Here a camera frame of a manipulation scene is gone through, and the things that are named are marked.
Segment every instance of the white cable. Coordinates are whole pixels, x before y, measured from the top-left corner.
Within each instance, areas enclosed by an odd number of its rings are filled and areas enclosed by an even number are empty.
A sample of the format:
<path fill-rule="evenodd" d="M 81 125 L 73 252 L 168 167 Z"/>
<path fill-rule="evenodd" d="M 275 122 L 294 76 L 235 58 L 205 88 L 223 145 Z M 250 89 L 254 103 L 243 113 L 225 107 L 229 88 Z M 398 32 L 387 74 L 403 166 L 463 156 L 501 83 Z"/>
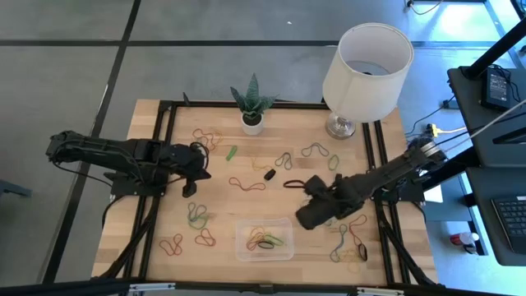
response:
<path fill-rule="evenodd" d="M 463 143 L 465 143 L 467 140 L 471 140 L 473 139 L 474 137 L 476 137 L 479 133 L 481 132 L 484 132 L 488 127 L 490 127 L 491 125 L 493 125 L 493 123 L 496 123 L 497 121 L 501 120 L 501 118 L 503 118 L 504 116 L 508 115 L 510 112 L 513 112 L 513 110 L 517 109 L 518 107 L 522 106 L 524 103 L 526 103 L 526 99 L 523 99 L 520 103 L 516 104 L 512 109 L 509 109 L 507 110 L 506 112 L 504 112 L 503 114 L 499 115 L 497 118 L 491 120 L 487 125 L 485 125 L 483 128 L 479 129 L 478 131 L 474 132 L 471 136 L 469 136 L 469 138 L 461 141 L 459 144 L 449 148 L 449 149 L 446 149 L 444 150 L 444 153 L 446 153 L 447 151 L 450 151 L 460 145 L 462 145 Z"/>
<path fill-rule="evenodd" d="M 444 0 L 440 0 L 434 7 L 432 7 L 431 9 L 425 11 L 425 12 L 417 12 L 415 9 L 414 9 L 414 4 L 411 4 L 409 7 L 411 7 L 411 9 L 413 10 L 414 13 L 418 14 L 419 16 L 423 16 L 425 15 L 426 13 L 432 11 L 433 9 L 437 8 L 439 5 L 441 5 L 442 3 L 444 2 Z"/>

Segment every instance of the plastic tub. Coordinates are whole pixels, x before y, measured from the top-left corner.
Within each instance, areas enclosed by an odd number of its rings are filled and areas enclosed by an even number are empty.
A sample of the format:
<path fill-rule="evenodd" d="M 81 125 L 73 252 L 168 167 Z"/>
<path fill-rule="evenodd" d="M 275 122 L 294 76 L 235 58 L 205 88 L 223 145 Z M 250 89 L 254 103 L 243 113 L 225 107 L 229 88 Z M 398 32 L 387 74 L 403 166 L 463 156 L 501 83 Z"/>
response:
<path fill-rule="evenodd" d="M 283 245 L 262 248 L 257 245 L 250 250 L 247 246 L 251 233 L 265 230 L 266 234 L 283 241 Z M 293 225 L 288 218 L 276 220 L 239 220 L 236 224 L 236 257 L 239 261 L 280 261 L 294 256 Z"/>

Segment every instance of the white lampshade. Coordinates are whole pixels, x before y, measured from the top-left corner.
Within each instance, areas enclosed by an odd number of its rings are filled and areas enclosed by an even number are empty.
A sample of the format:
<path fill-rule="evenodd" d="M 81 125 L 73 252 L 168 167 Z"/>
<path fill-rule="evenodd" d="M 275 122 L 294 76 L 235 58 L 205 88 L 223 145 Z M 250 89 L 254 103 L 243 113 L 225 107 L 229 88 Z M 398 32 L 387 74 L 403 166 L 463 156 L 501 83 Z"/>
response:
<path fill-rule="evenodd" d="M 413 55 L 409 39 L 392 26 L 353 27 L 339 41 L 323 81 L 325 102 L 335 115 L 354 123 L 384 118 L 396 106 Z"/>

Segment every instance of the silver lamp base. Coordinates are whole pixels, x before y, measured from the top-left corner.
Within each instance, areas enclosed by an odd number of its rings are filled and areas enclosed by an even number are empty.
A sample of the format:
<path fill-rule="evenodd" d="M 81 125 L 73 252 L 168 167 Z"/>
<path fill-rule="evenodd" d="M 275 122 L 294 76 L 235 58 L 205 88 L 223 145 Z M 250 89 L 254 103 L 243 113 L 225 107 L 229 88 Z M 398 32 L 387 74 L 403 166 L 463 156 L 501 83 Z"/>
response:
<path fill-rule="evenodd" d="M 325 123 L 325 130 L 334 139 L 343 140 L 352 136 L 356 128 L 354 123 L 331 113 Z"/>

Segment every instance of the wooden tabletop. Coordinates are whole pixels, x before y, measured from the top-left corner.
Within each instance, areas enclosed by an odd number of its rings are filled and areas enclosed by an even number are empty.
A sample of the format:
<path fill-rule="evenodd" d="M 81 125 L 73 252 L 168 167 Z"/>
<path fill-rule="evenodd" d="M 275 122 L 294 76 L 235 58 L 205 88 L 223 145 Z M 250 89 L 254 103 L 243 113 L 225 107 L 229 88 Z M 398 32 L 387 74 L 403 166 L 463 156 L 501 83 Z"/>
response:
<path fill-rule="evenodd" d="M 151 138 L 158 106 L 158 100 L 137 101 L 128 138 Z M 357 125 L 357 131 L 347 140 L 332 139 L 324 128 L 329 113 L 329 110 L 270 109 L 265 113 L 265 130 L 259 136 L 247 136 L 241 129 L 238 109 L 178 108 L 172 143 L 189 144 L 195 140 L 192 132 L 197 128 L 204 132 L 213 132 L 215 129 L 222 133 L 223 140 L 210 152 L 207 170 L 212 179 L 198 181 L 197 193 L 187 199 L 181 196 L 184 183 L 174 183 L 161 199 L 147 278 L 235 283 L 385 284 L 372 202 L 366 201 L 361 210 L 331 226 L 321 225 L 313 230 L 305 230 L 294 216 L 306 198 L 305 193 L 301 189 L 283 188 L 283 183 L 289 179 L 306 181 L 317 174 L 327 184 L 331 184 L 337 173 L 353 175 L 367 170 L 362 126 Z M 167 121 L 168 116 L 164 116 L 164 129 Z M 398 109 L 382 120 L 382 128 L 387 154 L 393 159 L 404 152 L 406 147 Z M 376 163 L 379 164 L 373 126 L 371 137 Z M 302 156 L 302 148 L 315 141 L 321 143 L 330 155 L 339 157 L 335 171 L 328 169 L 330 156 L 324 157 L 317 150 L 310 157 Z M 238 151 L 227 161 L 225 156 L 234 145 Z M 293 157 L 291 170 L 275 167 L 275 160 L 284 152 L 289 152 Z M 274 178 L 265 182 L 265 170 L 255 171 L 251 166 L 252 158 L 256 158 L 257 165 L 275 167 L 277 173 Z M 266 189 L 244 192 L 228 183 L 231 177 L 237 177 L 244 187 L 265 183 Z M 129 241 L 137 201 L 137 197 L 123 198 L 108 212 L 93 275 L 106 271 Z M 187 207 L 190 202 L 207 207 L 209 219 L 206 228 L 215 238 L 215 246 L 195 243 L 194 239 L 200 231 L 188 225 Z M 404 202 L 398 204 L 398 212 L 404 245 L 427 276 L 436 280 L 422 214 L 414 205 Z M 361 214 L 367 217 L 367 222 L 353 227 L 353 230 L 367 246 L 368 261 L 362 262 L 352 252 L 348 252 L 350 255 L 342 256 L 341 262 L 332 262 L 329 255 L 341 239 L 339 226 L 348 224 Z M 235 253 L 237 221 L 278 218 L 289 218 L 292 222 L 294 256 L 287 261 L 239 261 Z M 182 235 L 182 254 L 169 257 L 159 243 L 164 239 L 171 241 L 174 234 Z M 396 252 L 392 246 L 391 249 L 395 278 L 400 281 Z M 133 275 L 137 275 L 139 270 L 141 250 L 142 246 L 136 252 Z M 356 250 L 349 232 L 345 234 L 344 246 L 339 252 L 341 254 L 347 250 Z"/>

